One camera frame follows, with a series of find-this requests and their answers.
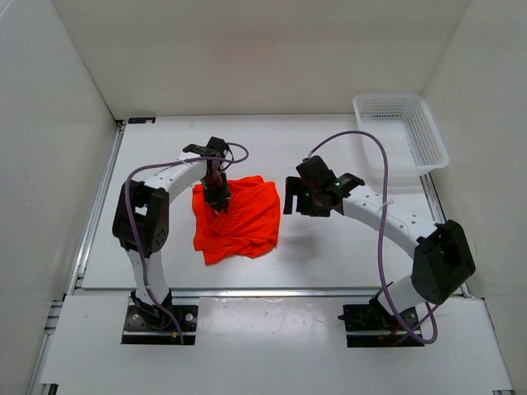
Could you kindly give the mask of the orange shorts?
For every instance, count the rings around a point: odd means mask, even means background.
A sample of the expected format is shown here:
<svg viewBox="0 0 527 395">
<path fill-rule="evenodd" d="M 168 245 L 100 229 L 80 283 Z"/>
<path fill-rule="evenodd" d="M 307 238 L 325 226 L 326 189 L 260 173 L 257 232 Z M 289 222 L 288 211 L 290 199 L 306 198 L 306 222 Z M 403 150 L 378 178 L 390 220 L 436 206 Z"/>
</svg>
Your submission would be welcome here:
<svg viewBox="0 0 527 395">
<path fill-rule="evenodd" d="M 277 246 L 281 202 L 277 186 L 260 175 L 227 182 L 231 199 L 216 212 L 204 200 L 204 188 L 192 188 L 195 216 L 194 250 L 212 266 L 225 258 L 258 258 Z"/>
</svg>

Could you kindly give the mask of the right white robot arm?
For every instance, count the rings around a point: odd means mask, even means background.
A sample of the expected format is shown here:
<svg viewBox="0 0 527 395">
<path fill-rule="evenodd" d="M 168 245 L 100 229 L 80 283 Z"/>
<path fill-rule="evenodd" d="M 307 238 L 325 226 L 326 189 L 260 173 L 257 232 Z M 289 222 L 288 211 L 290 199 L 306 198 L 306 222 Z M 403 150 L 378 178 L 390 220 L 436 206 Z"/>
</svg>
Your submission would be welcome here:
<svg viewBox="0 0 527 395">
<path fill-rule="evenodd" d="M 335 211 L 376 230 L 413 260 L 407 276 L 371 298 L 370 319 L 378 328 L 392 327 L 419 304 L 443 304 L 476 272 L 458 222 L 437 224 L 389 204 L 357 176 L 336 176 L 319 156 L 304 159 L 296 171 L 286 179 L 284 214 L 328 217 Z"/>
</svg>

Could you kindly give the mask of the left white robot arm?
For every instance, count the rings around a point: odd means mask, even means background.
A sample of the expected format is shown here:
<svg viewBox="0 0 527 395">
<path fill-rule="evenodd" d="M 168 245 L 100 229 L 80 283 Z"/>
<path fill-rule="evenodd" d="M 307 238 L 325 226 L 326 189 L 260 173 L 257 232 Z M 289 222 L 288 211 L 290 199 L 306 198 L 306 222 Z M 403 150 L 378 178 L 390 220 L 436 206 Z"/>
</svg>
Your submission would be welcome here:
<svg viewBox="0 0 527 395">
<path fill-rule="evenodd" d="M 112 234 L 132 264 L 136 283 L 131 292 L 133 303 L 140 317 L 157 330 L 180 331 L 161 257 L 169 235 L 170 204 L 200 183 L 205 206 L 215 212 L 227 211 L 231 193 L 226 168 L 233 162 L 230 145 L 211 137 L 205 146 L 186 146 L 176 161 L 145 165 L 124 181 Z"/>
</svg>

